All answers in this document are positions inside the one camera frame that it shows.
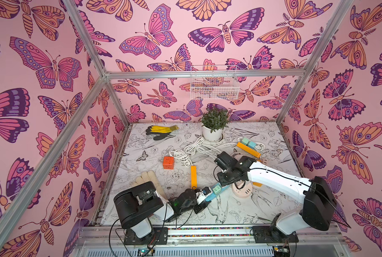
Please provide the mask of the orange cube socket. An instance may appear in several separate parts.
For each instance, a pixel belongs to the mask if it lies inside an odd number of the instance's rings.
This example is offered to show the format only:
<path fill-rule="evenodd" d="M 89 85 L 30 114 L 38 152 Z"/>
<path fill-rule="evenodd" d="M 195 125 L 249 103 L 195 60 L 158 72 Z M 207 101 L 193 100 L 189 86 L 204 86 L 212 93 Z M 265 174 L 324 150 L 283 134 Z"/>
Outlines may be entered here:
<path fill-rule="evenodd" d="M 164 156 L 163 168 L 166 170 L 173 170 L 175 166 L 175 159 L 172 156 Z"/>

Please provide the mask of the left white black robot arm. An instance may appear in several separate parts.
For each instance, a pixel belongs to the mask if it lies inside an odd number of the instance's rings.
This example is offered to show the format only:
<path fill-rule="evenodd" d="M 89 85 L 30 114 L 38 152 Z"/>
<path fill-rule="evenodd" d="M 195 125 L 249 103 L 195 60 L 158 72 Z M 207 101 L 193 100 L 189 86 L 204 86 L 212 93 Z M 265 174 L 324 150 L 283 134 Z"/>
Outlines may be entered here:
<path fill-rule="evenodd" d="M 121 228 L 144 241 L 155 234 L 149 217 L 156 216 L 170 222 L 203 203 L 210 193 L 207 187 L 202 190 L 193 187 L 179 197 L 167 200 L 157 192 L 153 182 L 145 182 L 118 193 L 113 202 Z"/>

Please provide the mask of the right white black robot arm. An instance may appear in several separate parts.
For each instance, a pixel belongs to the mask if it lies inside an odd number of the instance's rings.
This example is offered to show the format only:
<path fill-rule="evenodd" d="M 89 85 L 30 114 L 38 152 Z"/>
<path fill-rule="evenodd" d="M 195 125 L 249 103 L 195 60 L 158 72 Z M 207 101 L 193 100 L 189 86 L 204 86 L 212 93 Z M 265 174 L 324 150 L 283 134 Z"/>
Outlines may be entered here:
<path fill-rule="evenodd" d="M 226 152 L 217 155 L 214 163 L 221 169 L 217 179 L 222 186 L 250 181 L 276 189 L 299 202 L 298 208 L 277 214 L 273 219 L 271 225 L 280 233 L 290 235 L 305 228 L 329 230 L 337 201 L 322 177 L 297 177 L 247 156 L 237 160 Z"/>

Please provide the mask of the blue power strip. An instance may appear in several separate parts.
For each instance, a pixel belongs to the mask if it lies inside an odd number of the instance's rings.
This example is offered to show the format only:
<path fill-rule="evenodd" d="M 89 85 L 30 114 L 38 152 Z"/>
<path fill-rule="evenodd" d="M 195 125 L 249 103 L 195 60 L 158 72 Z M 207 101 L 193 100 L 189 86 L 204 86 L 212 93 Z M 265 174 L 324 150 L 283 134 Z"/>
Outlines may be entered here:
<path fill-rule="evenodd" d="M 217 198 L 221 193 L 223 193 L 225 190 L 227 190 L 230 186 L 222 186 L 220 183 L 215 184 L 211 188 L 211 193 L 206 197 L 206 202 L 211 202 L 213 199 Z"/>

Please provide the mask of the green USB charger plug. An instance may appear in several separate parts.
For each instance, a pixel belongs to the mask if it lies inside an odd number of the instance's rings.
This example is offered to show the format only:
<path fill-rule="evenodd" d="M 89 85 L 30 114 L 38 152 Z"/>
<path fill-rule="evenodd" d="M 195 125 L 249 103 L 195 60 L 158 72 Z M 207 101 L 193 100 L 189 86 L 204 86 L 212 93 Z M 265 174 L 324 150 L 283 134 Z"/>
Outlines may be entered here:
<path fill-rule="evenodd" d="M 212 188 L 212 191 L 215 195 L 218 195 L 222 192 L 222 187 L 220 185 L 215 185 L 213 188 Z"/>

